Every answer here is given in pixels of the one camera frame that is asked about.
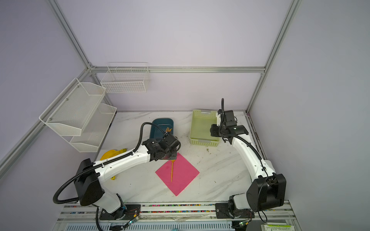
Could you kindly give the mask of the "yellow plastic spoon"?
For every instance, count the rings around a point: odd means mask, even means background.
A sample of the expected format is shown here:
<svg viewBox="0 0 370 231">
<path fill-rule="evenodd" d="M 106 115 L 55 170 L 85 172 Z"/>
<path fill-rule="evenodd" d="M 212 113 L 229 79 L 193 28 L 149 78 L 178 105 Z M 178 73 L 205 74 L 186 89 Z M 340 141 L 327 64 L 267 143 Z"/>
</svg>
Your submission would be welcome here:
<svg viewBox="0 0 370 231">
<path fill-rule="evenodd" d="M 175 162 L 175 160 L 171 160 L 171 174 L 170 174 L 170 182 L 172 182 L 172 181 L 173 181 L 174 162 Z"/>
</svg>

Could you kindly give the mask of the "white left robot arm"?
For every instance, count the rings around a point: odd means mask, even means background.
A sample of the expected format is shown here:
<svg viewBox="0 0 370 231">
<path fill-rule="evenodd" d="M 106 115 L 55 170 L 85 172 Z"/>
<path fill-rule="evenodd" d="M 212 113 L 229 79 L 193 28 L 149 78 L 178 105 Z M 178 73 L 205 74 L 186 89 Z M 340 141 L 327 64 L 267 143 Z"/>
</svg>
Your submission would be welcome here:
<svg viewBox="0 0 370 231">
<path fill-rule="evenodd" d="M 128 152 L 97 162 L 84 160 L 74 180 L 81 206 L 99 207 L 110 219 L 122 219 L 128 208 L 118 193 L 103 188 L 112 177 L 139 164 L 157 160 L 175 160 L 181 142 L 172 134 L 164 134 L 161 139 L 148 139 Z"/>
</svg>

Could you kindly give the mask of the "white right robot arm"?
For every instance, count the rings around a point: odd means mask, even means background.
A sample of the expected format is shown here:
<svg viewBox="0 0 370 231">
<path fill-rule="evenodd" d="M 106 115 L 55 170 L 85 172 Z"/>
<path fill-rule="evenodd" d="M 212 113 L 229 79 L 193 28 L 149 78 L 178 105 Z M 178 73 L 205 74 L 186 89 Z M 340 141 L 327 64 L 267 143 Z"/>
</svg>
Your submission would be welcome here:
<svg viewBox="0 0 370 231">
<path fill-rule="evenodd" d="M 277 174 L 272 163 L 262 158 L 252 145 L 247 129 L 238 125 L 234 112 L 218 110 L 216 123 L 212 124 L 210 132 L 212 137 L 229 142 L 238 151 L 251 178 L 251 185 L 245 193 L 230 197 L 229 209 L 258 213 L 283 206 L 287 183 L 284 175 Z"/>
</svg>

